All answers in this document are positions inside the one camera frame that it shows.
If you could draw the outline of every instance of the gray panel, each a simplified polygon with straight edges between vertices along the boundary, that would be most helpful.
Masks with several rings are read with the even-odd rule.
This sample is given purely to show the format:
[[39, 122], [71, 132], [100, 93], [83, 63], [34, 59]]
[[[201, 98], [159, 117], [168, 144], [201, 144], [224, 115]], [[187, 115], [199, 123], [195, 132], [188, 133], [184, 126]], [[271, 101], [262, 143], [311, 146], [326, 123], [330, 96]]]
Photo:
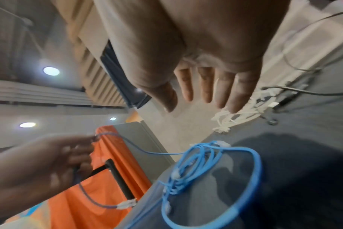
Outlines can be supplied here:
[[[135, 143], [141, 149], [150, 152], [166, 152], [160, 147], [160, 143], [156, 143], [157, 139], [153, 139], [153, 134], [148, 133], [143, 125], [138, 122], [118, 124], [114, 125], [114, 127], [119, 134]], [[151, 182], [156, 181], [157, 178], [174, 163], [169, 155], [145, 154], [135, 149], [129, 143], [125, 142], [125, 144]]]

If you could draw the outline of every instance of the blue object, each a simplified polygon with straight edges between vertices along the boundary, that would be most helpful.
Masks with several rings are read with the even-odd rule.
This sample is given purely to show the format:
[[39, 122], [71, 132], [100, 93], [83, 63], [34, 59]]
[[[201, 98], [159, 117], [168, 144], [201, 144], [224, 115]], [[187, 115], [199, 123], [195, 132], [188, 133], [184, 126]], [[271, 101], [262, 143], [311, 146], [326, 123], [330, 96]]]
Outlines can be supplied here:
[[[262, 173], [262, 162], [259, 154], [250, 148], [246, 147], [220, 147], [220, 142], [218, 141], [211, 141], [209, 143], [199, 143], [194, 146], [192, 146], [190, 149], [188, 149], [185, 152], [182, 153], [176, 153], [176, 154], [168, 154], [168, 153], [156, 153], [156, 152], [148, 152], [141, 148], [139, 148], [137, 145], [135, 145], [133, 142], [131, 142], [129, 139], [113, 132], [105, 132], [99, 134], [101, 135], [113, 135], [117, 137], [121, 137], [126, 142], [130, 143], [133, 147], [140, 150], [141, 152], [147, 153], [147, 154], [159, 154], [159, 155], [178, 155], [183, 154], [183, 157], [175, 164], [170, 177], [166, 183], [158, 181], [158, 185], [164, 185], [164, 194], [162, 195], [160, 201], [156, 202], [153, 206], [151, 206], [148, 210], [145, 211], [146, 205], [143, 207], [143, 209], [140, 211], [139, 214], [135, 216], [135, 218], [132, 220], [132, 222], [126, 227], [126, 229], [131, 228], [134, 226], [137, 222], [139, 222], [144, 216], [149, 214], [159, 203], [162, 203], [161, 207], [161, 214], [165, 222], [173, 229], [219, 229], [227, 224], [231, 223], [236, 217], [239, 215], [239, 213], [246, 207], [246, 205], [251, 201], [253, 198], [254, 192], [257, 190], [258, 185], [260, 183], [260, 176]], [[189, 158], [187, 156], [189, 153], [191, 153], [193, 150], [198, 149], [199, 152], [191, 155]], [[201, 226], [182, 226], [174, 223], [170, 220], [167, 213], [165, 212], [166, 209], [170, 208], [170, 203], [168, 201], [168, 198], [170, 195], [177, 195], [181, 193], [186, 187], [188, 187], [195, 179], [197, 179], [199, 176], [203, 175], [205, 172], [210, 170], [222, 157], [222, 154], [224, 152], [230, 152], [230, 151], [245, 151], [248, 153], [251, 153], [254, 159], [254, 167], [253, 172], [250, 178], [249, 183], [247, 184], [246, 189], [243, 191], [241, 196], [238, 198], [238, 200], [229, 207], [222, 215], [220, 215], [215, 220], [201, 225]], [[87, 196], [87, 198], [95, 205], [99, 207], [104, 208], [116, 208], [117, 206], [112, 205], [102, 205], [94, 200], [85, 192], [81, 184], [79, 183], [79, 186], [82, 190], [82, 192]]]

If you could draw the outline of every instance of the recessed light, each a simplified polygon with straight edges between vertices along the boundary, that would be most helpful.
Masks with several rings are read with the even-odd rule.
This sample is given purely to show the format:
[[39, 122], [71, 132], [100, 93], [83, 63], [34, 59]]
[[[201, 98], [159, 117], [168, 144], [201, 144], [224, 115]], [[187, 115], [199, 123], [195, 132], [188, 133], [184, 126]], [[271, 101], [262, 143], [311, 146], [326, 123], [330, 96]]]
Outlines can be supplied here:
[[54, 67], [45, 67], [43, 69], [43, 72], [46, 73], [47, 75], [52, 75], [52, 76], [60, 74], [60, 71]]
[[22, 128], [30, 128], [30, 127], [34, 127], [36, 125], [36, 123], [22, 123], [20, 125], [20, 127]]

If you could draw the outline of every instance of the ceiling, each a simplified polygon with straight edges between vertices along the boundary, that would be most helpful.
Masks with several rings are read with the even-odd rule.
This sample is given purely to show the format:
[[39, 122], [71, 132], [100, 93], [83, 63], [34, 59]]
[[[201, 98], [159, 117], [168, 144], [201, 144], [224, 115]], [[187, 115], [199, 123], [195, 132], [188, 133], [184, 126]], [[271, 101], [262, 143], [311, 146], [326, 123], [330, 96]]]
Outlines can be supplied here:
[[[0, 10], [0, 80], [81, 91], [73, 46], [51, 1], [0, 0], [0, 7], [33, 23], [28, 32], [20, 18]], [[44, 74], [46, 66], [61, 74]]]

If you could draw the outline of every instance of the hand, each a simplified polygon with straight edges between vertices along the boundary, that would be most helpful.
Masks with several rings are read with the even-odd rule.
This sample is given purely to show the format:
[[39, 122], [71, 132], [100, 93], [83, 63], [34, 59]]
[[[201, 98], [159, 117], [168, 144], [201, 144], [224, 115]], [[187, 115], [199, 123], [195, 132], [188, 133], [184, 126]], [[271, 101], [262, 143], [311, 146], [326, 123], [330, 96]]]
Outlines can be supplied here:
[[203, 100], [212, 101], [218, 78], [216, 105], [235, 113], [257, 85], [262, 57], [289, 0], [96, 0], [95, 4], [134, 86], [171, 112], [178, 103], [169, 83], [173, 72], [183, 97], [191, 101], [191, 67], [197, 67]]
[[0, 217], [19, 213], [72, 186], [92, 172], [95, 136], [37, 139], [0, 153]]

